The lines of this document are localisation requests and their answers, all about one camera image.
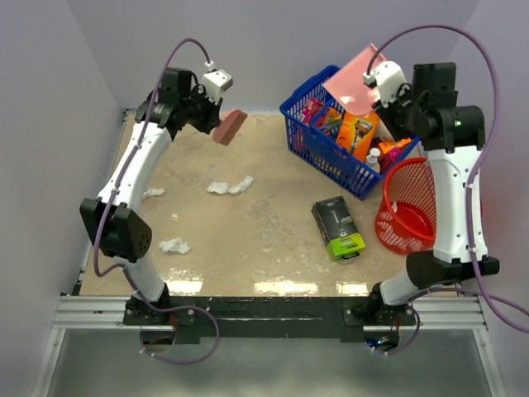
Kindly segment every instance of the green box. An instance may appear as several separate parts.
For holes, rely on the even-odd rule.
[[[365,248],[343,197],[314,203],[312,215],[333,261],[354,258]]]

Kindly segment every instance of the blue basket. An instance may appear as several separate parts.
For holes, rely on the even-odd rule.
[[[353,157],[347,150],[340,148],[330,137],[313,125],[330,106],[342,114],[344,112],[343,107],[323,88],[323,84],[339,69],[335,65],[327,66],[299,87],[279,109],[285,117],[287,143],[291,152],[320,170],[358,199],[363,200],[389,170],[386,170],[383,175],[378,174]],[[313,118],[310,127],[298,119],[298,114],[303,110],[309,98],[325,103],[322,111]],[[340,127],[335,127],[335,131],[331,130],[330,135],[336,135],[339,129]],[[418,142],[418,137],[413,139],[392,167],[405,159]]]

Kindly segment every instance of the wooden table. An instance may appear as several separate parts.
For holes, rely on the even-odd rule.
[[[131,134],[127,121],[119,154]],[[206,191],[216,180],[254,183],[242,194]],[[281,115],[251,115],[228,146],[186,127],[150,182],[165,194],[147,198],[141,216],[152,227],[150,254],[171,294],[362,295],[404,268],[404,257],[374,234],[381,184],[359,201],[288,150]],[[311,214],[316,201],[343,195],[366,248],[349,261],[330,261]],[[163,253],[162,240],[182,237],[187,254]],[[103,257],[101,266],[112,262]],[[98,279],[88,260],[81,294],[129,295],[120,271]]]

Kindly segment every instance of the red plastic basket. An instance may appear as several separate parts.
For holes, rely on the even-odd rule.
[[[397,254],[433,247],[436,194],[425,158],[402,161],[389,171],[374,229],[382,244]]]

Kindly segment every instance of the pink paper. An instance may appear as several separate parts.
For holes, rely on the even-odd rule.
[[[338,70],[323,84],[325,89],[347,112],[356,116],[371,112],[373,103],[380,99],[379,89],[367,87],[362,76],[376,50],[377,47],[373,44],[365,47],[351,62]],[[373,67],[383,60],[386,58],[379,54]]]

